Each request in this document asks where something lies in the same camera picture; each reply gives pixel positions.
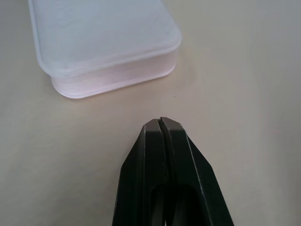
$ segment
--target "black plastic part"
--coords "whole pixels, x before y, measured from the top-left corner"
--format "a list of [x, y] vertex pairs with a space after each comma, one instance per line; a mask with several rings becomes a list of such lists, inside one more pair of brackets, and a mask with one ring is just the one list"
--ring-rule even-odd
[[144, 125], [120, 173], [113, 226], [233, 226], [212, 167], [181, 124]]

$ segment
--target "translucent plastic box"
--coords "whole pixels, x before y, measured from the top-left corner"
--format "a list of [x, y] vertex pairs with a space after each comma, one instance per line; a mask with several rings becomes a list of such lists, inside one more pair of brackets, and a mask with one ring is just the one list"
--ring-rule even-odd
[[161, 0], [29, 0], [37, 59], [83, 98], [168, 75], [181, 32]]

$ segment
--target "beige table surface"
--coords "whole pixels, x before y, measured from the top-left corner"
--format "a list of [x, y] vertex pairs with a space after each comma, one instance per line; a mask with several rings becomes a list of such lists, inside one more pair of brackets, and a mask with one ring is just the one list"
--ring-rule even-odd
[[81, 100], [35, 56], [26, 0], [0, 0], [0, 225], [109, 226], [147, 121], [182, 123], [236, 226], [301, 225], [301, 2], [167, 0], [171, 75]]

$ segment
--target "plastic container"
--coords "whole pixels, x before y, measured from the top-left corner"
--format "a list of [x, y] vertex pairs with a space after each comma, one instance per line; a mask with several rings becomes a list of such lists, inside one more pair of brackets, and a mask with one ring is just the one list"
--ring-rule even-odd
[[29, 0], [37, 59], [83, 98], [168, 75], [182, 35], [161, 0]]

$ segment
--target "container lid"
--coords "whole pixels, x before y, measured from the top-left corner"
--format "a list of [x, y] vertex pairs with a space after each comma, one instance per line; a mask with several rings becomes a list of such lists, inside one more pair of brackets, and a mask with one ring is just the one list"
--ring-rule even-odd
[[181, 32], [161, 0], [29, 0], [41, 68], [68, 78], [174, 51]]

